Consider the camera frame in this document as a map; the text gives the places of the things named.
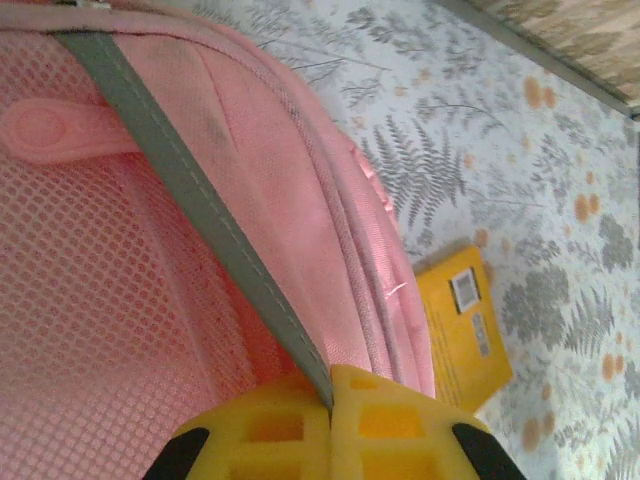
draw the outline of gray webbing strap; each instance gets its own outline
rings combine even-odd
[[[54,35],[96,82],[176,203],[331,411],[331,379],[318,350],[215,187],[111,36],[101,32]]]

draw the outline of pink mesh pocket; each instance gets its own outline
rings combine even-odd
[[[103,104],[54,41],[0,34],[0,115],[32,97]],[[281,373],[141,154],[0,153],[0,242],[4,478],[139,478],[177,425]],[[257,371],[245,334],[264,338]]]

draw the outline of patterned fabric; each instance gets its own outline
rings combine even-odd
[[[629,0],[470,0],[523,27],[640,104],[640,3]]]
[[[418,0],[176,1],[317,91],[392,194],[416,268],[482,247],[515,378],[479,416],[528,478],[638,478],[631,121]]]

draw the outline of pink loop tab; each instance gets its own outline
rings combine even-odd
[[[140,151],[111,108],[45,98],[11,105],[0,118],[0,142],[39,165]]]

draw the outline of barcode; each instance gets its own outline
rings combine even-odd
[[[458,306],[458,312],[464,313],[480,301],[473,268],[456,275],[451,281]]]
[[[474,313],[473,317],[471,317],[471,323],[473,323],[473,330],[476,333],[480,356],[482,358],[487,357],[490,352],[489,339],[487,338],[487,331],[484,328],[482,314],[480,312]]]

